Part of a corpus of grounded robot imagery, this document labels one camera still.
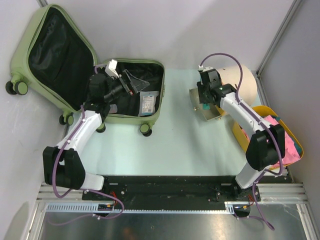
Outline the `teal fabric garment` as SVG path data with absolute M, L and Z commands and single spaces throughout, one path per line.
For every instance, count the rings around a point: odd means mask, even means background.
M 274 118 L 277 122 L 279 122 L 281 120 L 281 118 L 279 116 L 275 116 L 275 115 L 272 115 L 272 118 Z M 292 139 L 297 153 L 301 156 L 302 155 L 302 148 L 299 146 L 297 141 L 292 136 L 289 135 L 289 137 Z

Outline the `green hard-shell suitcase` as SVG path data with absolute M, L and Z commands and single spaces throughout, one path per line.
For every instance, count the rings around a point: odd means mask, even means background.
M 73 122 L 80 111 L 94 73 L 103 73 L 97 54 L 68 13 L 57 4 L 39 8 L 31 17 L 10 63 L 11 79 L 5 84 L 10 95 L 25 95 L 33 89 L 62 110 L 61 125 Z M 142 111 L 142 95 L 123 96 L 114 101 L 117 112 L 106 121 L 139 125 L 144 136 L 160 115 L 165 88 L 165 68 L 152 59 L 118 58 L 119 74 L 128 71 L 148 82 L 145 93 L 155 93 L 151 113 Z

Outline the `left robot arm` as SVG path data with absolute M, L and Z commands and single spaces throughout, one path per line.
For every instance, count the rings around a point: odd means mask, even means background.
M 88 81 L 86 100 L 81 105 L 81 117 L 56 146 L 47 146 L 43 153 L 44 180 L 53 187 L 71 190 L 93 190 L 100 200 L 110 196 L 111 188 L 101 175 L 85 170 L 81 153 L 95 131 L 105 129 L 104 121 L 111 110 L 111 102 L 119 97 L 133 96 L 150 83 L 133 76 L 128 70 L 117 73 L 96 73 Z

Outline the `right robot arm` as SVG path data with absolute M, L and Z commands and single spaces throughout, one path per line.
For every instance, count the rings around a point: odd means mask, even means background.
M 245 151 L 246 164 L 230 185 L 230 195 L 242 201 L 249 194 L 249 188 L 276 164 L 283 167 L 285 156 L 285 129 L 272 124 L 256 113 L 239 96 L 231 84 L 223 84 L 219 72 L 212 67 L 199 66 L 200 81 L 197 82 L 199 102 L 213 104 L 226 111 L 245 131 L 249 144 Z

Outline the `white labelled packet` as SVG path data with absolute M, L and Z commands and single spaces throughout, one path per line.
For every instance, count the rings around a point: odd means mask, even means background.
M 141 91 L 139 93 L 139 117 L 151 116 L 156 112 L 156 100 L 158 95 L 158 91 Z

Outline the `clear plastic bottle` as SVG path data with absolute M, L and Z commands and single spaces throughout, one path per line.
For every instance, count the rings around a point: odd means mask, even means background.
M 116 104 L 111 104 L 110 105 L 110 110 L 109 110 L 109 114 L 116 114 L 118 112 L 118 107 Z

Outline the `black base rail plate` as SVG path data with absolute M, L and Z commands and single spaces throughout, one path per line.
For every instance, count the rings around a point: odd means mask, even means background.
M 230 194 L 234 176 L 144 176 L 109 175 L 101 192 L 117 197 L 124 208 L 158 210 L 209 210 L 215 203 L 246 202 L 251 197 L 261 201 L 262 188 Z

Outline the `left corner aluminium post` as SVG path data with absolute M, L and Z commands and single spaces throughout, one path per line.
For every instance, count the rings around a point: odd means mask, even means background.
M 36 2 L 39 4 L 39 6 L 41 8 L 43 8 L 43 7 L 48 5 L 48 1 L 47 0 L 36 0 Z

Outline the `corner aluminium post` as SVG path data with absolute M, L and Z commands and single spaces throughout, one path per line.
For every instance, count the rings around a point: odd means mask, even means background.
M 36 0 L 36 2 L 39 4 L 39 6 L 41 8 L 43 8 L 43 7 L 48 5 L 48 1 L 47 0 Z
M 265 70 L 268 62 L 271 60 L 273 54 L 275 53 L 278 44 L 280 43 L 282 37 L 286 33 L 287 28 L 289 27 L 290 23 L 294 19 L 295 15 L 299 11 L 300 7 L 303 5 L 304 0 L 293 0 L 292 4 L 290 5 L 289 10 L 287 11 L 283 21 L 281 22 L 274 38 L 271 41 L 270 46 L 268 47 L 261 63 L 259 64 L 256 75 L 260 77 Z

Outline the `right corner aluminium post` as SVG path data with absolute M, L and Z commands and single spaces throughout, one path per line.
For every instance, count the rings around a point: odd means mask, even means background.
M 289 27 L 290 23 L 294 19 L 295 15 L 299 11 L 300 7 L 303 5 L 304 0 L 293 0 L 292 4 L 290 5 L 289 10 L 287 11 L 283 21 L 281 22 L 274 38 L 271 41 L 270 46 L 268 47 L 261 63 L 259 64 L 256 75 L 260 77 L 265 70 L 268 62 L 271 60 L 273 54 L 275 53 L 278 44 L 280 43 L 282 37 L 286 33 L 287 28 Z

